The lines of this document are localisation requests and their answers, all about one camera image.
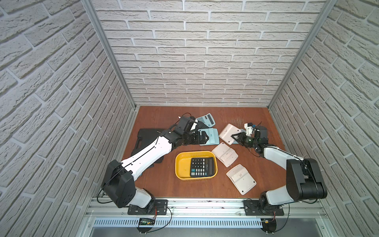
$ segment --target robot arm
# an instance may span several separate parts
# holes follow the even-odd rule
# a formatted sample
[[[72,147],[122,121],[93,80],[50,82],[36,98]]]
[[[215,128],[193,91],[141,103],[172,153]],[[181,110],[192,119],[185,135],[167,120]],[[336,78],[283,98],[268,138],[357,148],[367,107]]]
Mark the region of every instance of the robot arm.
[[[111,161],[105,171],[102,188],[122,208],[127,204],[152,210],[154,199],[146,190],[135,187],[134,181],[161,156],[182,144],[205,144],[209,137],[199,129],[208,128],[194,117],[181,117],[177,124],[162,131],[146,148],[122,162]]]

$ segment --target calculator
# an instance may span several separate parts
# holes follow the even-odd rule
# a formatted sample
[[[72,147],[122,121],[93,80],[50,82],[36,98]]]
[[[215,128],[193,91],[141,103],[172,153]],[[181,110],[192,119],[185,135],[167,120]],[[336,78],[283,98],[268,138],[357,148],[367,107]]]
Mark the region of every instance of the calculator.
[[[191,172],[189,173],[191,177],[211,177],[214,174],[215,160],[213,157],[191,159]]]
[[[216,124],[215,120],[213,119],[213,117],[210,113],[207,113],[206,115],[201,116],[201,117],[196,118],[196,119],[200,122],[203,122],[208,127],[213,127]]]

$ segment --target black mounting plate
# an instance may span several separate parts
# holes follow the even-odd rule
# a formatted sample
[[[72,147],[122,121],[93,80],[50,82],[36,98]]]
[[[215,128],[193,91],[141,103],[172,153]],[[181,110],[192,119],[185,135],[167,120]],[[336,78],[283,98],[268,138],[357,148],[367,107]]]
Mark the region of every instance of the black mounting plate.
[[[167,199],[156,199],[154,201],[154,206],[157,207],[157,215],[166,215],[167,212]],[[136,205],[129,205],[128,208],[128,215],[155,215],[154,209],[150,211],[150,213],[147,213],[146,208],[140,208]]]
[[[259,200],[243,200],[243,206],[245,210],[245,215],[247,216],[266,216],[266,214],[263,214],[258,209],[258,203]],[[276,216],[284,216],[284,211],[282,209],[282,206],[270,206],[270,216],[275,215]]]

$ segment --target brick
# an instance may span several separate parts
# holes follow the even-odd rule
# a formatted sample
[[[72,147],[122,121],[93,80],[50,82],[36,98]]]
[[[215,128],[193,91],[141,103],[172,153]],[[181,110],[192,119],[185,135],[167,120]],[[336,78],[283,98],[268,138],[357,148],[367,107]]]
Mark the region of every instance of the brick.
[[[100,20],[148,20],[149,16],[147,11],[96,11]]]
[[[38,169],[43,160],[36,156],[33,156],[33,154],[37,151],[43,140],[46,139],[48,134],[54,129],[58,122],[59,120],[55,116],[50,117],[50,119],[44,123],[44,125],[38,130],[32,139],[26,144],[26,146],[19,153],[17,153],[17,155],[8,163],[6,168],[0,174],[0,177],[2,178],[2,186],[8,186],[13,180],[11,186],[8,186],[7,192],[3,194],[3,199],[0,201],[2,208],[7,208],[10,203],[7,205],[5,205],[5,203],[13,200],[9,198],[6,199],[6,197],[17,196],[22,191],[26,182],[30,180],[31,175],[34,174],[34,171]],[[20,171],[20,166],[24,165],[26,165],[24,167],[24,170]]]
[[[230,73],[252,73],[252,74],[269,74],[270,68],[230,68]]]
[[[246,2],[244,11],[301,11],[303,2]]]
[[[23,143],[35,133],[35,131],[50,116],[58,104],[65,98],[68,91],[61,86],[54,95],[39,109],[14,135],[13,137]]]
[[[40,45],[38,49],[28,53],[25,57],[12,63],[9,66],[9,69],[16,74],[16,76],[22,78],[35,69],[41,62],[54,54],[65,43],[66,42],[61,35],[53,36],[44,44]]]
[[[359,145],[345,128],[340,129],[338,131],[338,134],[341,135],[343,140],[351,148],[356,157],[359,157],[359,161],[366,168],[368,173],[372,175],[374,180],[377,180],[377,177],[379,175],[377,164],[368,155],[366,155],[362,149],[359,149]]]
[[[47,17],[47,12],[38,4],[28,7],[10,17],[0,19],[0,42],[28,29]]]
[[[266,13],[220,13],[212,12],[211,21],[265,21]]]
[[[325,88],[330,92],[330,94],[340,103],[340,105],[346,110],[346,112],[349,114],[349,116],[353,116],[356,114],[359,110],[354,105],[354,103],[351,102],[351,100],[335,86],[333,83],[331,83],[330,79],[328,77],[323,77],[320,81]]]
[[[78,35],[73,41],[68,45],[64,46],[58,50],[47,63],[53,70],[57,70],[62,66],[84,43],[86,40],[83,35]]]
[[[117,0],[93,0],[92,3],[96,9],[120,9]]]
[[[325,39],[324,44],[327,45],[332,51],[337,53],[339,57],[346,60],[354,68],[360,66],[364,60],[363,58],[355,54],[352,50],[344,47],[344,45],[342,45],[332,36],[328,36]]]
[[[78,18],[79,16],[81,16],[83,13],[86,12],[81,2],[77,2],[74,5],[70,6],[70,10],[75,18]]]
[[[237,22],[186,22],[186,30],[237,30]]]
[[[189,73],[227,73],[227,68],[216,68],[216,67],[188,67],[186,68],[186,72]]]
[[[136,46],[184,46],[183,39],[134,39]]]
[[[89,38],[92,37],[92,35],[94,35],[96,32],[95,32],[95,29],[93,28],[92,24],[88,24],[82,31],[84,37],[86,38],[86,40],[88,40]]]
[[[320,31],[317,33],[316,38],[319,39],[320,41],[323,41],[325,37],[327,37],[329,34],[324,31],[322,28],[320,28]]]
[[[101,64],[107,58],[105,51],[97,58],[97,60],[88,68],[88,75],[92,78],[95,73],[100,69]]]
[[[292,31],[295,23],[260,23],[260,22],[242,22],[240,30],[251,31]]]
[[[128,28],[125,20],[102,20],[101,25],[106,33],[108,30],[126,30]]]
[[[31,50],[25,37],[20,35],[0,46],[0,70]]]
[[[325,47],[319,40],[315,39],[312,43],[312,47],[322,56],[324,57],[328,62],[332,63],[334,59],[337,57],[337,55],[332,52],[329,48]]]
[[[240,11],[242,9],[242,2],[186,1],[184,9],[200,11]]]
[[[299,49],[259,48],[257,55],[296,55]]]
[[[268,68],[268,67],[277,67],[277,68],[288,68],[290,63],[261,63],[261,62],[253,62],[252,68]]]
[[[372,24],[365,23],[361,19],[347,13],[342,13],[342,16],[338,19],[338,23],[376,44],[379,43],[379,28]]]
[[[152,20],[182,20],[182,21],[207,21],[208,13],[206,12],[185,12],[185,11],[151,11]]]
[[[260,32],[248,31],[210,31],[210,39],[259,39]]]
[[[182,21],[129,21],[131,29],[184,30]]]
[[[122,0],[124,9],[136,10],[183,10],[182,1],[161,1],[161,0]]]
[[[261,55],[234,55],[233,56],[233,61],[276,62],[277,60],[278,60],[278,56],[261,56]]]
[[[30,198],[24,196],[15,198],[13,205],[10,207],[9,211],[5,213],[0,221],[0,224],[2,225],[2,228],[0,230],[1,235],[5,236],[7,234],[29,201]]]
[[[283,63],[292,63],[294,56],[281,56],[278,60],[278,62],[283,62]]]
[[[86,85],[89,83],[89,78],[84,76],[75,88],[71,91],[70,95],[58,106],[55,112],[63,118],[68,110],[71,108],[72,104],[78,99],[79,95],[82,93]]]
[[[270,13],[267,21],[314,22],[317,16],[318,13]]]
[[[71,121],[74,119],[74,117],[77,115],[77,113],[80,110],[80,106],[75,103],[72,109],[69,110],[67,115],[63,118],[62,122],[57,125],[57,127],[54,129],[54,131],[50,134],[50,136],[45,140],[39,151],[37,152],[38,155],[42,157],[47,157],[50,153],[51,149],[55,146],[55,144],[58,142],[59,138],[63,135],[63,133],[66,131],[68,126],[70,125]]]
[[[156,53],[154,47],[112,47],[114,53]]]
[[[152,61],[184,61],[184,55],[168,55],[168,54],[138,54],[139,60],[152,60]]]
[[[25,36],[33,46],[37,46],[73,21],[71,12],[65,10],[50,20],[37,25],[32,31],[26,32]]]
[[[312,23],[299,23],[294,31],[309,31],[312,27]]]
[[[367,19],[369,22],[379,25],[379,10],[378,8],[374,9],[374,12]]]
[[[337,25],[335,22],[333,22],[330,19],[326,19],[322,27],[324,30],[334,35],[337,39],[339,39],[340,41],[344,43],[347,43],[347,41],[352,36],[352,33],[348,32],[342,26]]]
[[[337,86],[341,85],[345,81],[345,78],[334,68],[332,68],[319,54],[316,54],[313,60],[325,72],[326,75],[333,79],[333,82]]]
[[[67,41],[71,41],[86,25],[90,23],[88,15],[83,14],[77,18],[72,24],[66,27],[62,34]]]
[[[72,89],[76,82],[84,75],[84,73],[86,73],[94,61],[95,57],[92,55],[83,60],[83,62],[75,69],[75,71],[73,71],[72,74],[64,81],[64,84],[69,89]]]
[[[255,48],[208,48],[209,54],[254,54]]]
[[[188,39],[186,40],[186,46],[202,46],[202,47],[234,47],[236,45],[235,40],[197,40]]]
[[[37,96],[42,100],[48,99],[78,65],[79,61],[76,58],[71,58],[36,91]]]
[[[44,163],[39,167],[38,170],[36,170],[33,177],[30,179],[28,185],[25,187],[24,192],[27,193],[36,193],[40,185],[43,183],[43,180],[49,174],[47,171],[52,169],[56,160],[63,152],[64,148],[66,147],[66,144],[69,142],[69,140],[74,135],[74,132],[70,129],[67,129],[63,136],[58,141],[57,145],[54,147],[53,151],[49,155],[49,157],[45,160]]]
[[[157,38],[189,38],[189,39],[206,39],[206,31],[164,31],[157,30],[155,31]]]
[[[85,45],[83,45],[78,52],[76,52],[76,56],[78,56],[80,61],[83,61],[95,48],[95,46],[99,43],[99,38],[97,35],[93,35]]]
[[[5,12],[11,13],[15,10],[21,9],[25,6],[37,3],[38,0],[18,0],[18,1],[2,1],[0,2],[0,6],[4,9]]]
[[[307,33],[264,32],[262,39],[305,39]]]
[[[162,78],[161,73],[124,73],[124,78]]]
[[[2,159],[0,160],[0,169],[2,170],[19,151],[21,147],[17,144],[8,141],[0,148],[0,155]]]
[[[369,4],[357,0],[340,0],[335,5],[361,18],[367,17],[372,11]]]
[[[379,50],[367,40],[362,39],[359,36],[354,36],[354,38],[348,44],[348,47],[366,57],[367,60],[375,63],[376,65],[379,65]]]
[[[360,113],[357,117],[354,118],[354,121],[360,126],[360,128],[365,131],[365,133],[370,137],[372,141],[378,144],[378,127],[365,114]]]
[[[206,74],[206,79],[246,79],[246,74]]]
[[[192,53],[192,54],[205,54],[205,47],[159,47],[159,53]]]
[[[320,12],[323,8],[324,2],[308,2],[304,11]]]
[[[249,67],[250,62],[213,62],[208,61],[207,67]]]
[[[288,40],[238,40],[237,47],[285,47]]]
[[[377,75],[379,74],[379,69],[376,68],[369,62],[365,62],[362,67],[359,69],[359,72],[362,73],[367,79],[379,86],[379,80]]]
[[[360,74],[353,71],[342,60],[338,59],[334,63],[334,67],[341,72],[357,89],[364,93],[368,98],[374,99],[379,96],[378,89]]]
[[[0,71],[0,95],[15,85],[17,81],[7,71]]]
[[[367,143],[369,143],[369,139],[363,133],[362,129],[359,126],[357,126],[356,123],[352,121],[352,119],[349,118],[346,112],[340,110],[339,104],[337,104],[337,102],[334,99],[329,98],[327,99],[326,103],[329,105],[331,110],[334,111],[334,113],[345,126],[345,128],[353,134],[353,136],[361,145],[366,145]]]
[[[205,62],[201,61],[161,61],[162,67],[205,67]]]

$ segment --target black cable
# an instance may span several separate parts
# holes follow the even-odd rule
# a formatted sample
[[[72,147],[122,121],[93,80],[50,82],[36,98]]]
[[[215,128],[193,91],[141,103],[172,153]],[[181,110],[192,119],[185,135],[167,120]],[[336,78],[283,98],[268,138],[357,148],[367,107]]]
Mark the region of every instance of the black cable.
[[[158,230],[160,230],[160,229],[163,229],[163,228],[165,228],[166,226],[168,226],[168,224],[170,224],[170,222],[171,222],[171,220],[172,220],[172,212],[171,212],[170,208],[167,207],[167,209],[168,209],[168,210],[170,211],[170,213],[171,213],[171,218],[170,218],[169,222],[168,222],[164,227],[161,227],[161,228],[156,229],[156,230],[153,230],[153,231],[147,231],[146,234],[147,234],[147,233],[154,232],[154,231],[158,231]]]
[[[120,169],[112,178],[110,178],[109,179],[109,181],[100,189],[100,192],[97,194],[97,196],[96,196],[96,200],[97,200],[97,202],[98,203],[101,203],[101,204],[105,204],[105,203],[110,203],[110,202],[113,202],[113,201],[109,201],[109,202],[100,202],[99,201],[99,195],[100,195],[100,193],[101,193],[101,191],[103,191],[104,190],[104,187],[106,186],[106,185],[108,185],[108,183],[116,176],[116,175],[118,175],[118,173],[120,173],[122,170],[123,170],[124,168],[122,168],[122,169]]]
[[[287,215],[287,219],[285,220],[284,225],[282,226],[282,228],[278,229],[277,231],[274,231],[273,233],[278,232],[279,230],[281,230],[285,227],[285,225],[287,224],[287,221],[288,221],[288,217],[290,217],[290,204],[288,204],[288,215]]]

